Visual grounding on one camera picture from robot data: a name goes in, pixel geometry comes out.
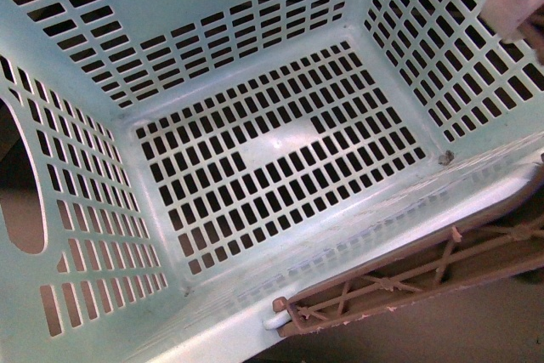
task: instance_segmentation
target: rectangular slot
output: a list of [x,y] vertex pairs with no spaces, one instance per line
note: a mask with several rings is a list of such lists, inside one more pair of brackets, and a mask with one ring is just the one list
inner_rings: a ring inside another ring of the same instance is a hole
[[59,318],[59,305],[54,296],[53,287],[50,285],[40,286],[40,295],[42,295],[43,311],[45,320],[48,324],[49,334],[54,337],[62,333],[62,325]]

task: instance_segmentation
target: oval cutout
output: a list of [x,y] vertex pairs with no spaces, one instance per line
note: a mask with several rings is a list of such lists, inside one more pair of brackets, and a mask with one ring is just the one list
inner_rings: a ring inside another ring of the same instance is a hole
[[39,254],[45,229],[36,179],[19,129],[0,99],[0,207],[8,237],[21,251]]

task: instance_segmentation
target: grid pattern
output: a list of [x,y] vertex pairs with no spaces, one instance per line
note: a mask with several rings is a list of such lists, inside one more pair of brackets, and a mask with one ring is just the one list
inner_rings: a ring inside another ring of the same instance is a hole
[[62,322],[80,326],[165,288],[111,132],[2,56],[0,65],[9,91],[33,120],[27,124],[39,146],[32,153],[46,161],[51,184],[42,188],[56,197],[62,220],[48,223],[65,237],[60,276],[52,278],[59,283],[40,289],[51,336],[66,331]]
[[[318,140],[248,169],[240,148],[309,120]],[[193,274],[423,159],[348,43],[137,130]]]
[[453,142],[544,91],[524,43],[502,44],[474,0],[372,0],[366,29]]
[[122,108],[340,19],[345,4],[247,0],[136,43],[109,0],[14,2]]

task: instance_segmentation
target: plastic basket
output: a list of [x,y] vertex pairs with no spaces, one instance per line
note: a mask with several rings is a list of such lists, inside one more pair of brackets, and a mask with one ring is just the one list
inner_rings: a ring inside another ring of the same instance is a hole
[[543,71],[484,1],[0,0],[45,226],[0,225],[0,357],[241,361],[273,299],[522,189]]

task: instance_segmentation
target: brown plastic rack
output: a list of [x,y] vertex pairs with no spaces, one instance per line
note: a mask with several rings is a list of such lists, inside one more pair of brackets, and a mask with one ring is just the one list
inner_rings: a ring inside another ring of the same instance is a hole
[[290,299],[277,298],[274,311],[292,318],[278,333],[316,332],[544,266],[543,182],[544,166],[493,207]]

